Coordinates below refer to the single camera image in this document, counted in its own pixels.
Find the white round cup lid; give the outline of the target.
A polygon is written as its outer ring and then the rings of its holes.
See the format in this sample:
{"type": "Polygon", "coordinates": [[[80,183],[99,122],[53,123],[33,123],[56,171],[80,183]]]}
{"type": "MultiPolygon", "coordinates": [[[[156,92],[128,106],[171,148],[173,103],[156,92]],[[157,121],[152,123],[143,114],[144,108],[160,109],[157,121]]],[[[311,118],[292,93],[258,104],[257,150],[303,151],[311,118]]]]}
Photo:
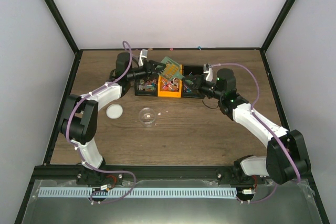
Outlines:
{"type": "Polygon", "coordinates": [[[106,115],[110,119],[118,119],[123,113],[123,108],[119,104],[112,104],[107,107],[106,115]]]}

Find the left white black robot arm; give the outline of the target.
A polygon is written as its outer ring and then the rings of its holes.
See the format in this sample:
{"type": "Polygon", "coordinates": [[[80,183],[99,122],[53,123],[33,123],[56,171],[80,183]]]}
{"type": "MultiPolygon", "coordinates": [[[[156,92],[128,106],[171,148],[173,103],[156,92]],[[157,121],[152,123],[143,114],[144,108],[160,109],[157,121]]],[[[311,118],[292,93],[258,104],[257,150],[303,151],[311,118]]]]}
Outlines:
{"type": "Polygon", "coordinates": [[[90,169],[88,176],[95,184],[102,184],[107,178],[107,170],[101,167],[104,158],[94,140],[99,110],[124,96],[132,81],[148,78],[165,69],[165,64],[146,60],[145,56],[139,57],[136,68],[132,67],[132,61],[129,53],[118,54],[108,81],[86,94],[69,95],[61,114],[58,131],[79,153],[82,165],[90,169]]]}

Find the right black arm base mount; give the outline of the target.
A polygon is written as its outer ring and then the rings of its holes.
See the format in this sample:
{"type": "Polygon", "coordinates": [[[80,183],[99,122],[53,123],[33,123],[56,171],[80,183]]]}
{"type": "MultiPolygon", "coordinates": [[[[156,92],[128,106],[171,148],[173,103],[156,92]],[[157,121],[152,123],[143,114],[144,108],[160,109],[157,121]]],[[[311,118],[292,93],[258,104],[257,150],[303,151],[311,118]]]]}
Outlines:
{"type": "Polygon", "coordinates": [[[240,168],[235,166],[215,166],[217,181],[220,185],[253,186],[255,182],[262,183],[266,176],[246,175],[240,168]]]}

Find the black candy bin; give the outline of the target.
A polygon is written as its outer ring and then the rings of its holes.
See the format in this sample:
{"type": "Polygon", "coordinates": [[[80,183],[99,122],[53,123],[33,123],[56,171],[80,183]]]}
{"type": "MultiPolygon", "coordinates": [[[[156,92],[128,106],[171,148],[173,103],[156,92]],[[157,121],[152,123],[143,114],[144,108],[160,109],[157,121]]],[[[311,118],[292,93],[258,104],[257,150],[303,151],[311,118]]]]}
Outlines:
{"type": "MultiPolygon", "coordinates": [[[[202,65],[183,65],[183,75],[185,77],[186,76],[191,76],[191,75],[201,75],[201,74],[203,74],[203,66],[202,65]]],[[[183,84],[181,97],[183,97],[183,98],[197,98],[197,99],[202,98],[201,95],[199,95],[196,91],[191,90],[185,84],[183,84]]]]}
{"type": "Polygon", "coordinates": [[[134,93],[137,96],[151,96],[158,95],[158,76],[153,76],[148,79],[140,79],[134,82],[134,93]]]}

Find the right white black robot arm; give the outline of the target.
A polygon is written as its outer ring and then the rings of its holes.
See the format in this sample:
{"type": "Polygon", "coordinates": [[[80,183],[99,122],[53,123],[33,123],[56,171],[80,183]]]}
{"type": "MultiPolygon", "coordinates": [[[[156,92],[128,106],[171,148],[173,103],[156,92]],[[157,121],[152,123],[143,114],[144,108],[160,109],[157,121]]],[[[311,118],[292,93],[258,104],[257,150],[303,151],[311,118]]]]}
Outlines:
{"type": "Polygon", "coordinates": [[[220,111],[232,121],[242,125],[266,147],[266,156],[248,155],[234,162],[233,177],[244,184],[253,175],[270,177],[282,185],[301,181],[311,164],[303,135],[297,130],[279,126],[243,98],[236,89],[236,78],[231,69],[220,69],[215,82],[203,75],[190,75],[183,82],[203,97],[217,100],[220,111]]]}

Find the orange candy bin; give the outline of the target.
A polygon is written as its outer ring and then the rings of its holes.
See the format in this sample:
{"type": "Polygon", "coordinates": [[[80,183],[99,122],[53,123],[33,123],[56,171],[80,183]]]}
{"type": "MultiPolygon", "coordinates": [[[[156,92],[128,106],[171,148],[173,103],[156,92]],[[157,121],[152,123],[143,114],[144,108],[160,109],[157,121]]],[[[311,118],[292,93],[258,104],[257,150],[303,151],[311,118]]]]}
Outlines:
{"type": "Polygon", "coordinates": [[[182,96],[182,82],[177,78],[168,81],[159,76],[157,88],[158,97],[181,98],[182,96]]]}

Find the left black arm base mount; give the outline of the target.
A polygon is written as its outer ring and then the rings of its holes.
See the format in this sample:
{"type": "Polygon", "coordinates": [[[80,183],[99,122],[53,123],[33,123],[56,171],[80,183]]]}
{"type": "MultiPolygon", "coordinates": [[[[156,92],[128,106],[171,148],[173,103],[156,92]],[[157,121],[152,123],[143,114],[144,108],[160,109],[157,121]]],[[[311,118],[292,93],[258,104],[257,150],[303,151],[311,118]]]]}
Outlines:
{"type": "Polygon", "coordinates": [[[98,187],[105,184],[121,185],[122,178],[119,178],[118,175],[100,173],[95,170],[82,167],[78,172],[76,182],[77,185],[98,187]]]}

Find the green plastic scoop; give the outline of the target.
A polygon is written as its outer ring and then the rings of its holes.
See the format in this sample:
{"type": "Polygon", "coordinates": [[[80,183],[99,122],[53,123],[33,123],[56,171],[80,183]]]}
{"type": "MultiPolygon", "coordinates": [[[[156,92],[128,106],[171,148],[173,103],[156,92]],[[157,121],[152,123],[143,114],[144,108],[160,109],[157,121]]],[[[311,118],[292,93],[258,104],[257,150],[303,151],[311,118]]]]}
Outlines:
{"type": "Polygon", "coordinates": [[[166,79],[167,81],[184,79],[184,76],[181,74],[182,67],[179,63],[169,57],[164,57],[161,63],[165,65],[165,68],[158,73],[160,77],[166,79]]]}

